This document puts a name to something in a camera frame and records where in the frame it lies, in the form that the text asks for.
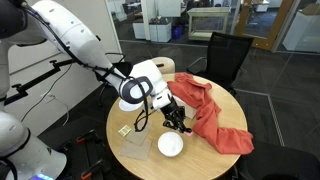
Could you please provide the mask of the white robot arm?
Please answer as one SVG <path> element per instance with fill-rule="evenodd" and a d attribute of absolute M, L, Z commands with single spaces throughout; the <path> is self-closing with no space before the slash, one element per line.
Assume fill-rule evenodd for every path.
<path fill-rule="evenodd" d="M 164 125 L 181 133 L 184 114 L 151 60 L 133 66 L 123 75 L 111 63 L 95 34 L 68 9 L 54 0 L 0 0 L 0 99 L 3 106 L 27 95 L 27 85 L 7 96 L 10 89 L 8 52 L 14 46 L 49 41 L 70 61 L 92 70 L 100 82 L 110 83 L 129 105 L 144 103 L 147 109 L 161 110 Z M 54 180 L 63 172 L 67 157 L 44 144 L 13 115 L 0 111 L 0 161 L 9 168 L 6 180 Z"/>

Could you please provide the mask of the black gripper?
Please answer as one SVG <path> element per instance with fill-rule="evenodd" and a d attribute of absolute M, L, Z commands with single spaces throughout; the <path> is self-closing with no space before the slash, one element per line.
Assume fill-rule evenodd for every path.
<path fill-rule="evenodd" d="M 161 112 L 165 117 L 163 126 L 173 130 L 178 129 L 180 133 L 186 131 L 186 126 L 183 124 L 185 119 L 185 107 L 179 106 L 174 98 L 171 99 L 171 102 L 168 105 L 161 108 Z"/>

